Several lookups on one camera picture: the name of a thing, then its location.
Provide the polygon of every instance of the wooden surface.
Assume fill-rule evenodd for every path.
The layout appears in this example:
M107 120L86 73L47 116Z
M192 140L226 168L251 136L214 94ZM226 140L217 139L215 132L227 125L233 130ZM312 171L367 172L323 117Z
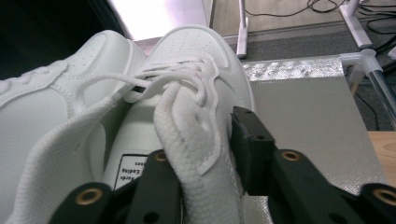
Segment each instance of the wooden surface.
M338 5L343 0L333 0ZM288 15L306 7L307 0L246 0L246 10L251 13L268 13ZM372 5L394 5L394 0L371 0ZM213 17L213 29L221 35L236 35L239 29L239 5L236 0L216 0ZM329 9L333 5L329 1L319 1L316 9ZM249 16L248 30L260 32L291 27L306 27L311 25L325 26L330 22L344 21L338 9L329 13L316 13L307 9L291 17Z
M369 132L369 136L389 184L396 188L396 132Z

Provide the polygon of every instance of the shoe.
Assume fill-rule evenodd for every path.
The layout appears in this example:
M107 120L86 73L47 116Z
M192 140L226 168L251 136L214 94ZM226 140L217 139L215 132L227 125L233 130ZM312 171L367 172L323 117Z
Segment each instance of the shoe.
M102 181L119 188L124 183L117 183L118 173L130 165L122 158L163 148L181 183L186 223L243 223L242 192L229 154L231 113L235 105L253 111L255 106L243 68L221 36L201 26L177 28L160 40L139 72L128 77L102 74L86 80L78 92L106 79L127 86L88 108L77 94L74 103L81 112L32 149L18 186L13 223L46 223L73 189L97 181L90 148L104 144L100 120L120 99L134 104L111 148Z
M132 41L115 32L104 31L94 35L65 60L0 81L0 223L4 223L14 209L23 165L34 144L49 130L79 112L73 106L76 87L103 73L127 76L140 69L145 59L143 51ZM94 105L123 85L116 80L91 85L84 92L84 102L86 106ZM119 107L110 117L120 113L124 110ZM112 127L115 123L103 120L104 130L109 131L107 141L114 138L111 129L115 128ZM102 163L102 171L95 171L95 175L100 176L104 165L102 161L97 163L98 167Z

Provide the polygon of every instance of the white shoe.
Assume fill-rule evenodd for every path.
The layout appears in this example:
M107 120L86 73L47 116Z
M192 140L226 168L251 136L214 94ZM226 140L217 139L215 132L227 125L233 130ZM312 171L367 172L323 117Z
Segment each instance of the white shoe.
M243 223L229 156L231 113L235 105L255 108L248 79L227 43L208 28L181 27L160 40L133 77L102 74L82 88L107 78L130 86L81 110L32 149L18 187L15 223L47 222L71 190L94 180L90 146L103 144L99 121L122 97L137 103L120 128L103 181L117 188L123 155L144 156L163 147L182 185L187 223Z
M53 127L76 115L73 107L76 87L103 73L131 74L145 59L143 51L133 42L115 32L104 31L65 60L0 81L0 223L6 222L14 209L17 186L34 144ZM117 80L98 82L84 92L85 103L93 105L123 85ZM119 113L124 114L124 111L119 108L109 116ZM112 127L116 123L105 121L104 130L116 128ZM115 134L107 133L107 140L111 140L111 135ZM95 175L101 176L104 163L99 160L96 163ZM26 169L23 178L29 174Z

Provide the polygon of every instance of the gray floor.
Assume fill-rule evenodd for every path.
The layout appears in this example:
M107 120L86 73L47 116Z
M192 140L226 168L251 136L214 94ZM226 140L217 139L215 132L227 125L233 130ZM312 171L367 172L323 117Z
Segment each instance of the gray floor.
M374 42L375 47L390 39L391 35L377 35L367 32ZM296 37L287 37L279 39L270 39L263 41L250 42L247 45L247 57L242 62L248 61L267 61L276 59L291 59L303 57L315 57L322 55L335 55L340 53L349 53L359 51L350 32L343 28L337 28L335 33L305 35ZM387 53L377 56L381 65L390 62ZM389 84L396 90L395 77L389 78ZM366 78L358 89L358 94L365 100L376 112L378 128L375 125L374 112L355 96L355 101L361 112L361 116L368 131L394 131L388 114L373 89L370 81Z

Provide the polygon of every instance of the shoe label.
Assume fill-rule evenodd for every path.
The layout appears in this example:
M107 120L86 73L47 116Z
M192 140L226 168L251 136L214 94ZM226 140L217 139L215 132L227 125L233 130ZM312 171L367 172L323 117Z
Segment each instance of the shoe label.
M114 189L119 189L141 176L147 159L148 155L123 154L120 159L120 166Z

